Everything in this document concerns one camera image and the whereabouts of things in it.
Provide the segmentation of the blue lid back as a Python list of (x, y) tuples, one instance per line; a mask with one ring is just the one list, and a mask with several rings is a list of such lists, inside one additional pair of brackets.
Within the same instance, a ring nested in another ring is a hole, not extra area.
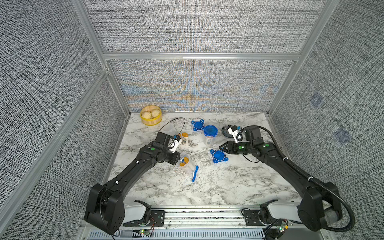
[(201, 131), (205, 128), (205, 121), (203, 119), (191, 121), (191, 124), (194, 132)]

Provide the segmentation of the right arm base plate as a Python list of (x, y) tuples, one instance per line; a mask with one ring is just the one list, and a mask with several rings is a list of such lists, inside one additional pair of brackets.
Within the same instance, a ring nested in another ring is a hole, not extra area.
[(244, 217), (247, 226), (271, 226), (273, 223), (275, 223), (275, 225), (289, 224), (287, 220), (283, 219), (275, 222), (276, 219), (274, 219), (266, 209), (251, 210), (244, 208), (241, 210), (241, 215)]

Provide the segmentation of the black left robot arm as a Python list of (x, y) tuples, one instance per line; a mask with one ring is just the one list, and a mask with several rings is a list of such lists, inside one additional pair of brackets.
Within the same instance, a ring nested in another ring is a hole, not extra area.
[(159, 132), (154, 141), (140, 148), (135, 159), (116, 177), (105, 184), (95, 184), (89, 193), (84, 220), (98, 229), (115, 235), (130, 215), (124, 199), (134, 184), (157, 163), (176, 165), (180, 153), (176, 151), (181, 137)]

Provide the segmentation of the orange cap bottle four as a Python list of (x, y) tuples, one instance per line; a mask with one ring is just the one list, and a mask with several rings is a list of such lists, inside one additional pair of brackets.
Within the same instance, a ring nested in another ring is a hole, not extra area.
[(179, 162), (179, 166), (180, 167), (184, 167), (185, 165), (187, 165), (188, 163), (190, 162), (189, 158), (188, 157), (183, 157), (180, 162)]

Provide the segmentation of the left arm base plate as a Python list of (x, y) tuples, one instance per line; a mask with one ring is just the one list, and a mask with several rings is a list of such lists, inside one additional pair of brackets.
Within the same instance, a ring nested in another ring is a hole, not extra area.
[(164, 210), (152, 210), (152, 207), (140, 200), (135, 200), (125, 208), (124, 227), (163, 227)]

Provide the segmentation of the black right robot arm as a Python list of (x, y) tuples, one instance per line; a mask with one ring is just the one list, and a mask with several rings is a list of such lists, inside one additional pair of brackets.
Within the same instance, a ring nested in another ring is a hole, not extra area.
[(300, 203), (271, 200), (261, 204), (259, 220), (272, 227), (280, 220), (300, 223), (316, 232), (348, 232), (356, 224), (350, 205), (339, 195), (339, 189), (331, 182), (324, 183), (310, 175), (286, 157), (275, 137), (262, 126), (241, 128), (226, 125), (222, 133), (229, 140), (219, 149), (229, 155), (252, 155), (280, 174), (300, 195)]

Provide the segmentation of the blue lid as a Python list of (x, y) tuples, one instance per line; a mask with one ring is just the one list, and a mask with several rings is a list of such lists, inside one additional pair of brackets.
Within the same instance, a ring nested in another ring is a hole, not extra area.
[(207, 125), (204, 127), (205, 137), (216, 137), (218, 135), (218, 129), (214, 125)]
[(210, 153), (213, 158), (213, 163), (220, 163), (220, 162), (227, 162), (229, 158), (226, 156), (226, 153), (223, 152), (222, 150), (214, 150), (211, 149)]
[(191, 124), (194, 132), (201, 131), (205, 128), (205, 121), (203, 119), (191, 121)]

